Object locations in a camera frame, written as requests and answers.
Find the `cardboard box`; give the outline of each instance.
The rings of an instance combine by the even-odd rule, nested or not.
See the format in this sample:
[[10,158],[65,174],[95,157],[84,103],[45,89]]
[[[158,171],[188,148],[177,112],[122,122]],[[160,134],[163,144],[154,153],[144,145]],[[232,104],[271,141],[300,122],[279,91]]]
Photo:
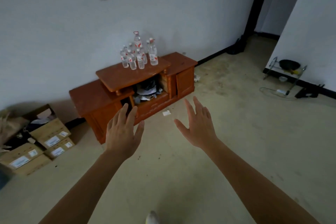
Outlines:
[[13,172],[18,175],[30,175],[31,173],[35,172],[41,167],[44,167],[50,162],[51,160],[46,155],[42,154],[38,156],[37,158],[33,159],[32,161],[29,161],[27,164],[23,165],[22,167],[16,170],[13,170]]
[[[51,110],[51,113],[53,115],[55,114],[55,112],[49,105],[44,105],[24,115],[23,117],[32,121],[38,119],[38,116],[41,113],[48,111],[48,109]],[[31,131],[30,134],[36,141],[41,143],[47,149],[71,135],[70,131],[58,118],[44,124],[34,131]]]
[[2,154],[0,163],[15,170],[42,154],[43,151],[35,144],[25,143],[10,152]]
[[68,137],[65,140],[59,142],[58,144],[52,146],[44,152],[49,158],[54,159],[61,155],[63,152],[69,150],[74,146],[74,142]]

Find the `metal rack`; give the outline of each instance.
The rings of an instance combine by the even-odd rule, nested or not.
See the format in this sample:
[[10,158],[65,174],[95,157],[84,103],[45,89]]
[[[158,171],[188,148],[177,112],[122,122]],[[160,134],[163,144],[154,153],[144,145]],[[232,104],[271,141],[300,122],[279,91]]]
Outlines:
[[[286,73],[290,73],[289,71],[283,70],[281,67],[275,66],[275,64],[278,64],[278,57],[275,57],[271,63],[268,65],[268,71],[265,74],[263,80],[265,80],[268,76],[269,76],[269,72],[272,70],[272,68],[277,68],[280,69]],[[288,94],[290,93],[290,91],[292,90],[292,88],[294,88],[294,86],[296,85],[297,81],[300,79],[300,77],[303,75],[303,73],[307,70],[307,65],[305,65],[303,68],[299,68],[297,70],[295,70],[295,73],[291,73],[291,75],[295,75],[296,76],[296,80],[293,82],[293,84],[289,87],[289,89],[286,92],[286,96],[288,96]]]

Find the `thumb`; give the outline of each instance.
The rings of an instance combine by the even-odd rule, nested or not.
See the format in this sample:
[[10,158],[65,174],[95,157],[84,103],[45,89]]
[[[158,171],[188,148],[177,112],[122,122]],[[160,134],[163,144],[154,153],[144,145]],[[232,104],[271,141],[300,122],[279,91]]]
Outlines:
[[176,127],[179,129],[179,131],[182,133],[182,135],[187,138],[189,135],[189,129],[185,127],[185,125],[183,125],[183,123],[181,121],[179,121],[178,119],[174,120],[174,123],[176,125]]
[[140,121],[138,127],[136,128],[136,131],[134,133],[134,139],[135,141],[141,141],[141,137],[142,137],[142,134],[144,133],[144,129],[145,129],[145,121],[142,120]]

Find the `wooden cabinet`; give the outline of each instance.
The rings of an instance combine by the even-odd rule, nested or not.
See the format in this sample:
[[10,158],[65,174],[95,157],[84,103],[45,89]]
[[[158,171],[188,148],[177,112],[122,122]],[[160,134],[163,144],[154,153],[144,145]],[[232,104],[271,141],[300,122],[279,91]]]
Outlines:
[[148,63],[144,69],[131,70],[119,63],[97,71],[99,80],[75,88],[69,94],[79,116],[86,119],[103,144],[107,124],[122,107],[122,102],[128,102],[129,108],[135,105],[133,86],[155,75],[164,90],[157,98],[137,105],[134,124],[138,124],[194,91],[196,64],[195,60],[177,52],[159,57],[157,66]]

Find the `dirty floor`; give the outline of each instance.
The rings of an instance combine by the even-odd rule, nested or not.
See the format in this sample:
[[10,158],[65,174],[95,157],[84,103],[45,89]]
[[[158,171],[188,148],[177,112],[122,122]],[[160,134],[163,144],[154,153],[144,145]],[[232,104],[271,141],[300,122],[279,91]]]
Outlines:
[[[201,80],[187,99],[196,95],[208,107],[218,137],[234,152],[320,223],[336,223],[336,101],[261,92],[288,86],[262,80],[275,44],[253,37],[244,53],[198,66]],[[139,149],[108,185],[90,223],[144,224],[150,210],[163,224],[254,223],[216,166],[175,128],[175,118],[187,123],[183,101],[167,109],[171,115],[145,121]],[[0,191],[1,223],[38,223],[103,152],[87,124],[72,132],[79,141],[73,149]]]

